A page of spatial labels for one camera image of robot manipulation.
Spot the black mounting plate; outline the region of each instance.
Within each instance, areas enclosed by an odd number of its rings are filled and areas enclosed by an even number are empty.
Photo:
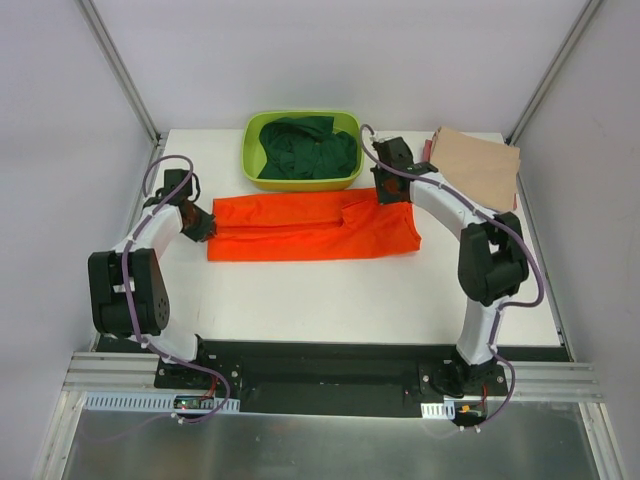
[[[425,382],[425,375],[442,365],[454,348],[276,342],[250,348],[251,343],[243,342],[206,343],[207,350],[216,353],[207,366],[229,380],[231,396],[240,399],[242,412],[404,418],[421,417],[422,403],[443,401]],[[206,374],[171,370],[158,363],[156,388],[211,386]],[[487,389],[492,397],[506,395],[499,365],[488,377]],[[482,386],[465,393],[481,396]],[[218,384],[216,397],[222,395],[224,389]]]

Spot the green basket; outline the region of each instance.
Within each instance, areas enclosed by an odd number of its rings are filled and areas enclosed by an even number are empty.
[[[333,131],[346,132],[356,139],[358,153],[356,168],[348,177],[328,178],[324,180],[267,180],[258,178],[260,172],[267,163],[267,154],[260,143],[260,131],[267,123],[282,117],[300,118],[311,116],[330,116],[334,118]],[[320,192],[324,190],[344,190],[351,185],[362,172],[362,149],[360,148],[360,124],[358,119],[347,112],[331,112],[320,110],[297,110],[264,112],[254,115],[244,132],[242,141],[242,170],[246,177],[256,187],[262,190],[274,190],[279,192]]]

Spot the green cloth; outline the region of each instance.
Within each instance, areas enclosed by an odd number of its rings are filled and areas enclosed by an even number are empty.
[[[333,117],[280,118],[262,127],[260,143],[267,164],[258,178],[344,178],[356,169],[356,141],[348,133],[333,133]]]

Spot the metal floor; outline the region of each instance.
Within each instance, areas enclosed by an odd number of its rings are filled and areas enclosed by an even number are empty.
[[[84,411],[107,437],[149,413]],[[108,443],[76,434],[64,478],[82,480],[597,479],[577,404],[512,403],[480,434],[446,421],[229,414],[160,419]]]

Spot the cable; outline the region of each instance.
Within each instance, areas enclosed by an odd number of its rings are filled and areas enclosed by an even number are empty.
[[[498,306],[498,308],[496,309],[496,315],[495,315],[495,317],[493,319],[493,325],[491,327],[491,333],[489,335],[488,346],[489,346],[489,349],[491,350],[491,352],[493,354],[493,358],[495,358],[496,361],[505,364],[507,366],[507,368],[509,368],[509,371],[511,372],[511,385],[509,386],[509,391],[507,393],[507,396],[505,397],[504,402],[502,402],[502,404],[498,407],[498,409],[491,416],[489,416],[484,422],[482,422],[482,424],[484,425],[489,420],[492,420],[493,418],[495,418],[497,414],[499,414],[500,412],[503,411],[504,407],[511,401],[511,398],[513,397],[513,392],[515,391],[515,385],[516,385],[515,368],[513,368],[513,365],[511,365],[511,363],[508,360],[506,360],[506,359],[502,358],[500,355],[498,355],[498,350],[497,350],[497,347],[495,345],[496,337],[498,335],[498,328],[500,326],[500,317],[502,315],[502,311],[506,307],[533,308],[533,307],[537,307],[538,305],[540,305],[542,303],[542,300],[544,299],[544,284],[543,284],[543,281],[542,281],[542,273],[540,272],[540,269],[538,268],[538,265],[537,265],[537,263],[535,261],[535,258],[533,257],[533,254],[531,253],[531,251],[529,250],[527,245],[524,243],[524,240],[522,240],[520,235],[518,235],[515,231],[513,231],[511,228],[507,227],[506,225],[498,222],[497,220],[495,220],[494,218],[490,217],[489,215],[486,215],[484,212],[481,212],[480,210],[476,209],[476,207],[464,195],[459,193],[457,190],[451,188],[449,185],[443,184],[441,182],[438,182],[438,181],[433,180],[433,179],[428,178],[428,177],[406,173],[406,172],[403,172],[401,170],[397,170],[397,169],[395,169],[393,167],[390,167],[389,165],[386,165],[386,164],[382,163],[378,159],[378,157],[375,156],[371,152],[371,150],[369,150],[369,148],[365,145],[364,139],[363,139],[365,130],[368,130],[371,135],[375,135],[376,132],[373,130],[373,128],[371,128],[370,125],[367,125],[366,123],[363,124],[360,127],[360,146],[362,147],[362,151],[371,160],[373,160],[376,165],[378,165],[380,168],[382,168],[384,170],[387,170],[388,172],[393,173],[394,175],[398,175],[400,177],[408,178],[410,180],[416,180],[418,182],[428,183],[429,185],[433,185],[433,186],[436,186],[436,187],[440,188],[441,190],[444,190],[449,195],[453,196],[456,200],[458,200],[466,208],[468,208],[471,211],[475,212],[475,214],[478,217],[480,217],[483,220],[489,222],[491,225],[493,225],[494,227],[502,230],[503,232],[507,233],[507,235],[509,235],[511,238],[513,238],[513,240],[518,244],[520,249],[523,251],[525,257],[527,258],[527,262],[529,263],[529,265],[531,265],[531,270],[533,270],[533,275],[534,275],[534,277],[536,279],[536,285],[538,286],[538,296],[536,297],[536,299],[534,301],[532,301],[532,302],[513,302],[513,301],[505,302],[505,303],[501,304],[500,306]]]
[[[143,182],[144,182],[143,193],[147,191],[146,180],[147,180],[147,177],[149,176],[149,172],[151,171],[151,169],[153,169],[159,163],[164,162],[165,160],[169,160],[171,158],[177,158],[187,162],[187,164],[189,165],[189,171],[187,172],[187,175],[182,179],[182,181],[178,185],[176,185],[176,187],[171,192],[169,192],[169,194],[166,197],[164,197],[156,206],[153,207],[153,209],[151,210],[151,213],[150,214],[148,213],[142,219],[142,221],[138,224],[136,229],[133,231],[131,238],[127,241],[122,251],[122,279],[124,283],[125,296],[127,298],[127,305],[129,307],[129,314],[131,315],[131,324],[133,326],[133,333],[136,338],[136,341],[143,346],[147,346],[147,348],[151,352],[159,355],[165,362],[166,361],[174,362],[174,363],[177,363],[178,365],[182,365],[183,367],[187,367],[193,370],[207,373],[217,378],[218,380],[220,380],[224,385],[225,397],[224,397],[224,400],[218,406],[214,407],[209,413],[201,417],[198,417],[195,419],[188,419],[188,418],[182,419],[186,423],[200,423],[212,417],[213,415],[215,415],[218,411],[224,408],[225,404],[229,401],[229,398],[231,395],[231,387],[229,386],[229,382],[227,382],[227,379],[224,378],[220,373],[216,372],[215,370],[202,367],[200,365],[195,365],[181,358],[177,358],[177,357],[174,357],[173,355],[169,355],[159,350],[158,348],[156,348],[147,338],[143,337],[140,331],[140,322],[138,321],[138,314],[136,312],[135,301],[133,299],[133,293],[131,291],[131,285],[129,282],[130,276],[129,276],[128,259],[129,259],[129,253],[131,251],[131,247],[133,247],[133,244],[135,243],[136,239],[140,236],[142,231],[147,227],[147,225],[149,224],[153,216],[156,213],[158,213],[160,209],[162,209],[162,207],[164,207],[169,202],[169,200],[171,200],[187,184],[187,182],[190,182],[191,177],[193,176],[193,162],[191,161],[190,158],[185,157],[184,155],[165,155],[164,157],[160,157],[159,159],[151,162],[151,164],[147,168],[147,171],[145,172],[143,177]]]
[[[203,422],[203,421],[207,420],[208,418],[212,417],[217,412],[222,410],[222,408],[224,408],[225,404],[229,401],[229,398],[231,396],[231,387],[229,386],[229,382],[227,382],[226,378],[224,378],[224,376],[222,374],[220,374],[219,372],[216,372],[215,370],[212,370],[212,369],[207,368],[207,367],[202,367],[200,365],[195,365],[195,364],[190,363],[190,362],[188,362],[186,360],[174,357],[173,355],[169,355],[169,354],[163,352],[162,350],[160,350],[157,347],[155,347],[149,341],[148,338],[142,336],[142,333],[141,333],[141,330],[140,330],[140,322],[138,320],[138,314],[137,314],[136,308],[135,308],[135,301],[133,299],[133,292],[131,291],[130,275],[129,275],[129,253],[131,252],[131,248],[133,247],[133,244],[135,243],[136,239],[140,236],[142,231],[148,226],[149,222],[154,217],[154,215],[156,213],[158,213],[160,211],[160,209],[162,209],[169,202],[169,200],[171,200],[182,189],[182,187],[184,187],[187,184],[187,182],[190,182],[191,181],[191,177],[193,176],[193,162],[191,161],[190,158],[185,157],[184,155],[166,155],[164,157],[160,157],[159,159],[151,162],[151,164],[149,164],[149,167],[147,168],[147,170],[144,173],[144,177],[143,177],[143,180],[142,180],[142,192],[143,192],[143,194],[145,196],[148,196],[147,178],[149,177],[149,173],[151,172],[151,170],[156,165],[164,162],[165,160],[169,160],[171,158],[177,158],[177,159],[184,160],[185,162],[187,162],[187,164],[189,165],[189,171],[188,171],[187,175],[185,176],[185,178],[166,197],[164,197],[160,201],[160,203],[158,203],[157,205],[154,206],[154,208],[151,210],[151,213],[147,213],[147,215],[142,219],[142,221],[140,221],[138,226],[135,228],[135,230],[131,234],[131,237],[129,238],[129,240],[125,244],[124,249],[122,251],[122,262],[121,262],[122,280],[123,280],[123,284],[124,284],[125,296],[127,298],[127,306],[129,308],[129,314],[131,316],[131,325],[133,327],[133,334],[135,336],[136,341],[141,346],[148,348],[149,351],[151,351],[152,353],[155,353],[156,355],[160,356],[160,358],[162,358],[164,361],[170,361],[170,362],[173,362],[173,363],[177,363],[178,365],[182,365],[183,367],[191,368],[193,370],[197,370],[199,372],[203,372],[203,373],[207,373],[207,374],[211,375],[211,378],[213,380],[212,389],[215,389],[215,386],[217,385],[218,380],[221,381],[222,384],[224,385],[224,387],[225,387],[225,396],[224,396],[224,399],[222,400],[222,402],[220,402],[219,405],[214,407],[207,414],[202,415],[202,416],[200,416],[198,418],[181,417],[180,420],[179,420],[179,423],[183,423],[184,422],[184,423],[194,424],[194,423],[200,423],[200,422]],[[143,426],[148,425],[151,422],[154,422],[155,420],[158,420],[160,418],[173,417],[173,416],[175,416],[175,413],[163,413],[163,414],[160,414],[160,415],[156,415],[154,417],[146,419],[144,422],[141,422],[138,425],[135,425],[135,426],[129,428],[128,430],[125,430],[124,432],[121,432],[121,433],[119,433],[117,435],[114,435],[112,437],[107,437],[107,438],[92,438],[92,437],[89,437],[83,430],[81,430],[81,434],[82,434],[82,436],[84,438],[86,438],[87,440],[92,441],[92,442],[97,442],[97,443],[110,442],[110,441],[117,440],[119,438],[123,438],[123,437],[125,437],[125,436],[127,436],[127,435],[129,435],[129,434],[131,434],[131,433],[133,433],[135,431],[137,431],[139,428],[142,428]]]

